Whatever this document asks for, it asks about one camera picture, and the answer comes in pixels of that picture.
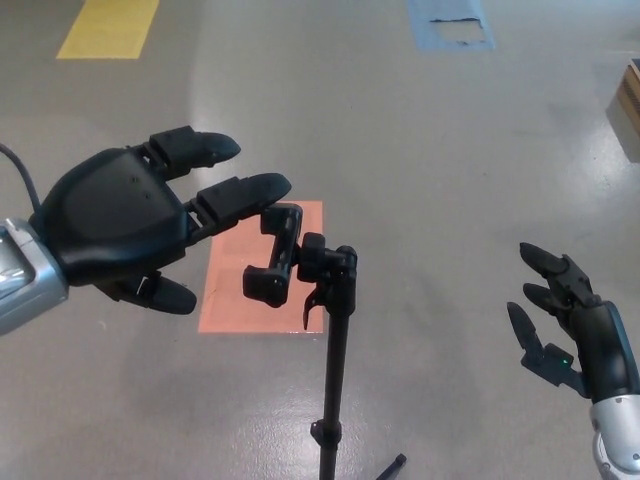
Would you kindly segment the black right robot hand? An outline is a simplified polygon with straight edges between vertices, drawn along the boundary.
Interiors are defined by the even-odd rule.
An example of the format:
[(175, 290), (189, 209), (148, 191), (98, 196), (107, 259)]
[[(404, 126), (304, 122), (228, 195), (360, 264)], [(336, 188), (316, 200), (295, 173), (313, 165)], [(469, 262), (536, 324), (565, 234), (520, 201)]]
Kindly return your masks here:
[(521, 365), (554, 386), (566, 385), (596, 404), (619, 395), (639, 393), (639, 370), (624, 324), (615, 305), (602, 299), (588, 275), (566, 254), (557, 257), (530, 243), (519, 246), (522, 260), (543, 279), (545, 287), (526, 283), (523, 293), (556, 318), (575, 342), (575, 358), (560, 347), (542, 344), (524, 309), (507, 304), (509, 319), (524, 355)]

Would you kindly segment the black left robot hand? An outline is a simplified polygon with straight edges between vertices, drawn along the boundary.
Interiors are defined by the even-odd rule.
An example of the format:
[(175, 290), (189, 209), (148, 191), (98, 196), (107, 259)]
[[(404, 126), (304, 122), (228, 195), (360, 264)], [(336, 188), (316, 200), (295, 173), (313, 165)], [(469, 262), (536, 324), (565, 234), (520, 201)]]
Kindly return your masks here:
[(221, 133), (190, 126), (103, 150), (64, 174), (29, 222), (72, 287), (93, 285), (114, 301), (173, 315), (196, 295), (160, 270), (188, 247), (259, 215), (291, 190), (280, 173), (231, 177), (186, 203), (169, 183), (241, 151)]

